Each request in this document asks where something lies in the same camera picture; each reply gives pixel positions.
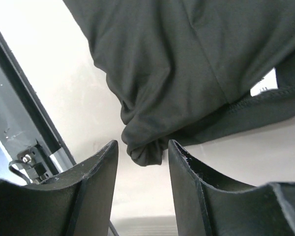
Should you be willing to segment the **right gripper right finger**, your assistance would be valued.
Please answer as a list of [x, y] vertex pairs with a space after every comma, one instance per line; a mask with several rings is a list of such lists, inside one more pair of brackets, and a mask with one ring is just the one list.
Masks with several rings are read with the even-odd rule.
[[295, 182], [240, 182], [175, 140], [168, 155], [179, 235], [295, 236]]

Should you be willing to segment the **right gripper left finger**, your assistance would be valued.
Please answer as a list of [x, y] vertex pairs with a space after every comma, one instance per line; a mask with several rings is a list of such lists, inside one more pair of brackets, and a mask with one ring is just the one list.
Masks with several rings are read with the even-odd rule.
[[0, 179], [0, 236], [115, 236], [118, 142], [40, 184]]

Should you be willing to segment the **black graphic t-shirt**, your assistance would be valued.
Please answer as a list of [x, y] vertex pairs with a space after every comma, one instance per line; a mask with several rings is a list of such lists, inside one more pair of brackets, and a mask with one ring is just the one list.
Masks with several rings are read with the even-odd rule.
[[295, 0], [67, 0], [134, 163], [295, 116]]

